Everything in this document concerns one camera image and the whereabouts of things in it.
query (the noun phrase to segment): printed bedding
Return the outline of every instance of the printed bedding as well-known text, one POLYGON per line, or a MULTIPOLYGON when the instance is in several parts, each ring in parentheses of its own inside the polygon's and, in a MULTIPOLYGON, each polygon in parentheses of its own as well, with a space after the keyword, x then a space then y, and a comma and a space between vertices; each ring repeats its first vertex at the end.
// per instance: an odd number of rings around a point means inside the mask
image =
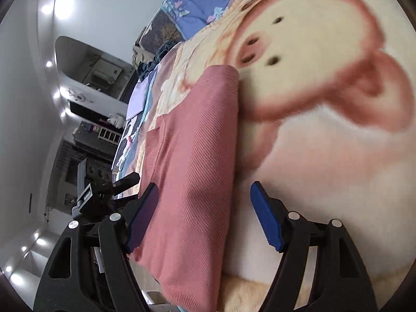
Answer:
POLYGON ((188 40, 207 24, 218 20, 230 0, 164 0, 162 10, 188 40))
MULTIPOLYGON (((221 19, 162 60, 148 110, 124 154, 124 174, 141 173, 146 132, 206 67, 228 64, 240 74, 219 308, 258 308, 280 261, 250 204, 255 180, 308 220, 341 219, 379 304, 396 290, 416 254, 414 52, 415 30, 396 0, 234 0, 221 19), (253 290, 258 294, 241 306, 253 290)), ((313 250, 309 257, 316 257, 313 250)), ((313 280, 308 268, 303 293, 313 280)), ((298 306, 307 302, 302 292, 298 306)))

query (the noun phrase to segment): pink towel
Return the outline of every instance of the pink towel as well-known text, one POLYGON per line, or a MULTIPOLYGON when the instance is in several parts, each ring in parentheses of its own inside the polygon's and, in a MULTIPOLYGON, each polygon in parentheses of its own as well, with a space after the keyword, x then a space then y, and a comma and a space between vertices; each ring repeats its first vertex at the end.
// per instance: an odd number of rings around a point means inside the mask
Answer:
POLYGON ((140 194, 159 204, 134 259, 189 312, 217 307, 237 142, 238 72, 211 66, 146 135, 140 194))

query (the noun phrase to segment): cartoon pig print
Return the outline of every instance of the cartoon pig print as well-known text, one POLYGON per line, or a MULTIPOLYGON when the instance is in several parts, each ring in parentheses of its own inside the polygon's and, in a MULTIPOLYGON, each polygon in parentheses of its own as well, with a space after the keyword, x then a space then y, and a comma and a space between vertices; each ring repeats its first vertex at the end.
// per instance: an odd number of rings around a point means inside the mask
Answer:
POLYGON ((286 117, 318 104, 388 132, 411 123, 411 83, 382 51, 382 30, 362 0, 254 0, 242 13, 210 62, 239 71, 239 139, 270 129, 263 142, 239 147, 243 173, 268 155, 286 117))

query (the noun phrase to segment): bed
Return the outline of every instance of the bed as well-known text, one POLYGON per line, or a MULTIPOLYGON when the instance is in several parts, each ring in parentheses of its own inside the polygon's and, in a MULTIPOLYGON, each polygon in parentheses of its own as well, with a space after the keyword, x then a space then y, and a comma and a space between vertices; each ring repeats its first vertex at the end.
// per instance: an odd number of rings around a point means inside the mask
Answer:
MULTIPOLYGON (((141 172, 147 131, 206 67, 240 73, 238 177, 219 310, 258 310, 280 261, 249 202, 255 180, 309 220, 344 222, 380 307, 405 277, 416 253, 414 2, 232 0, 158 65, 144 112, 126 127, 116 179, 141 172)), ((137 187, 124 196, 133 193, 137 187)), ((309 268, 298 307, 312 278, 309 268)))

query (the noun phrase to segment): pig ear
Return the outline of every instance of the pig ear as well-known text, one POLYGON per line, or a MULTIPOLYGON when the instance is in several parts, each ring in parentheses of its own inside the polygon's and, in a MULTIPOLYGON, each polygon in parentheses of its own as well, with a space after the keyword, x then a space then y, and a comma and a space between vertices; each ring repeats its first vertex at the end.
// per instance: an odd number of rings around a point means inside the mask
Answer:
POLYGON ((236 168, 238 175, 246 175, 261 165, 273 149, 281 123, 279 120, 251 122, 240 119, 236 168))
POLYGON ((414 115, 412 85, 390 55, 374 55, 373 69, 352 86, 335 91, 327 100, 340 115, 362 126, 397 132, 409 127, 414 115))

